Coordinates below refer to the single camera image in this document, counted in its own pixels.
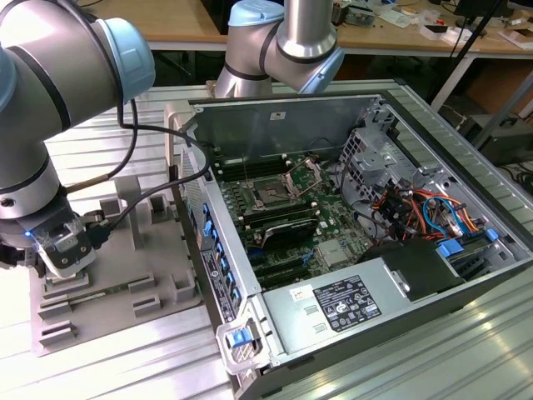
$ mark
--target green circuit board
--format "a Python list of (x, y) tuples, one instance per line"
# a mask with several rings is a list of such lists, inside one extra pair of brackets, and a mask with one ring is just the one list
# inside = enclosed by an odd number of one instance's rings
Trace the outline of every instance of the green circuit board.
[[(319, 164), (311, 165), (308, 157), (289, 157), (288, 161), (296, 166), (288, 174), (220, 183), (250, 263), (259, 282), (269, 289), (351, 266), (371, 246), (365, 228), (354, 219), (329, 174)], [(262, 219), (271, 214), (276, 216)], [(265, 231), (291, 218), (312, 220), (316, 228), (302, 240), (262, 248)], [(248, 220), (259, 222), (247, 224)]]

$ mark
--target motherboard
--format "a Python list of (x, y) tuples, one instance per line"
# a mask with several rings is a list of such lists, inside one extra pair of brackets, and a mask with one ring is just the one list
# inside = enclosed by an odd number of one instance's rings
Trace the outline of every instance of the motherboard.
[(365, 228), (316, 155), (220, 167), (220, 188), (257, 280), (266, 290), (353, 265)]

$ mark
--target gray fixture block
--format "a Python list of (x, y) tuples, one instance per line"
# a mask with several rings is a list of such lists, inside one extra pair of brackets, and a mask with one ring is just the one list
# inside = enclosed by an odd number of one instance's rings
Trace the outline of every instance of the gray fixture block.
[(64, 303), (64, 302), (68, 302), (68, 296), (66, 294), (63, 294), (62, 296), (49, 298), (48, 300), (42, 300), (39, 303), (39, 307), (47, 308), (47, 307), (55, 306), (56, 304)]
[(70, 307), (70, 304), (68, 302), (60, 302), (58, 304), (53, 304), (48, 307), (40, 307), (37, 310), (37, 314), (39, 314), (39, 317), (41, 317), (42, 319), (47, 319), (50, 317), (55, 317), (56, 315), (59, 315), (59, 314), (71, 313), (71, 312), (72, 312), (72, 307)]
[(83, 272), (79, 279), (69, 279), (63, 282), (55, 281), (47, 282), (42, 285), (43, 298), (55, 298), (63, 294), (76, 292), (77, 290), (85, 289), (91, 286), (91, 280), (86, 272)]
[(114, 223), (120, 215), (120, 202), (116, 198), (100, 200), (100, 208), (110, 223)]
[(171, 282), (174, 284), (172, 288), (172, 296), (174, 297), (175, 303), (190, 300), (196, 294), (197, 285), (191, 269), (187, 270), (187, 279), (184, 282), (177, 281), (172, 274)]
[(187, 239), (185, 238), (185, 232), (183, 231), (182, 223), (178, 223), (179, 230), (182, 238), (183, 247), (185, 248), (187, 259), (191, 260), (191, 250), (189, 249), (189, 245), (187, 244)]
[(57, 277), (50, 271), (47, 271), (45, 283), (50, 287), (54, 287), (57, 285), (63, 285), (65, 283), (72, 283), (82, 278), (83, 278), (83, 271), (78, 271), (74, 275), (71, 275), (70, 277)]
[(139, 298), (132, 305), (135, 318), (139, 318), (145, 314), (160, 310), (161, 300), (159, 299), (159, 295), (155, 294), (149, 297)]
[(148, 208), (150, 209), (150, 223), (164, 223), (172, 216), (167, 197), (164, 194), (156, 194), (148, 198)]
[[(136, 198), (141, 196), (141, 184), (139, 183), (139, 178), (137, 176), (118, 177), (115, 179), (115, 188), (117, 189), (118, 198), (126, 200), (126, 203), (128, 204), (133, 203)], [(137, 210), (133, 209), (127, 215), (127, 219), (129, 219), (130, 230), (132, 232), (133, 249), (137, 250), (142, 247)]]
[(39, 342), (46, 347), (66, 339), (72, 339), (75, 336), (72, 322), (63, 321), (49, 325), (46, 329), (42, 330)]
[(137, 293), (144, 289), (154, 288), (155, 286), (156, 279), (154, 278), (152, 272), (148, 273), (145, 278), (141, 278), (140, 280), (127, 285), (130, 293)]

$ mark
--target electronic equipment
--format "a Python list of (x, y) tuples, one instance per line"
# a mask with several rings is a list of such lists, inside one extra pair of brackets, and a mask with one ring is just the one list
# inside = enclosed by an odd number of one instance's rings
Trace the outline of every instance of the electronic equipment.
[[(484, 17), (491, 8), (491, 2), (486, 0), (460, 0), (454, 10), (455, 15), (461, 15), (462, 19), (456, 21), (456, 25), (460, 28), (468, 29), (474, 32), (477, 28), (476, 18)], [(492, 17), (494, 18), (508, 18), (512, 15), (513, 10), (507, 7), (507, 2), (502, 2), (496, 9)], [(481, 33), (481, 36), (486, 35), (486, 31)]]
[[(239, 398), (451, 313), (533, 263), (533, 237), (388, 92), (184, 106), (167, 111), (192, 115), (188, 134), (212, 149), (212, 174), (182, 196)], [(189, 147), (181, 160), (183, 177), (203, 163)]]
[(331, 23), (338, 27), (346, 19), (348, 14), (348, 7), (341, 7), (340, 4), (333, 3), (333, 10), (331, 12)]
[(345, 21), (350, 25), (371, 27), (375, 19), (376, 15), (370, 8), (359, 5), (357, 2), (356, 5), (348, 6)]
[(430, 40), (441, 40), (448, 31), (447, 26), (442, 25), (424, 25), (420, 28), (420, 34)]
[[(473, 142), (491, 120), (492, 115), (472, 115), (461, 125), (459, 133)], [(533, 127), (520, 118), (509, 117), (478, 149), (495, 165), (533, 160)]]

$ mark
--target white sticker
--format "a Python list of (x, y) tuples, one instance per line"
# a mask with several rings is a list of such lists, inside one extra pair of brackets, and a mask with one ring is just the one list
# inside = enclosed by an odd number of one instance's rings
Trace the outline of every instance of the white sticker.
[(285, 119), (285, 114), (286, 112), (274, 112), (272, 114), (270, 114), (270, 120), (271, 121), (277, 121), (277, 120), (280, 120), (280, 119)]
[(292, 296), (292, 300), (295, 302), (299, 302), (300, 300), (303, 300), (304, 298), (310, 298), (313, 295), (313, 286), (306, 285), (306, 286), (300, 286), (295, 287), (294, 289), (291, 289), (289, 293)]
[(328, 317), (336, 316), (335, 308), (333, 308), (332, 306), (326, 307), (326, 309), (324, 310), (324, 313), (326, 313)]
[(372, 304), (371, 306), (368, 306), (366, 309), (366, 312), (374, 311), (377, 308), (377, 305)]

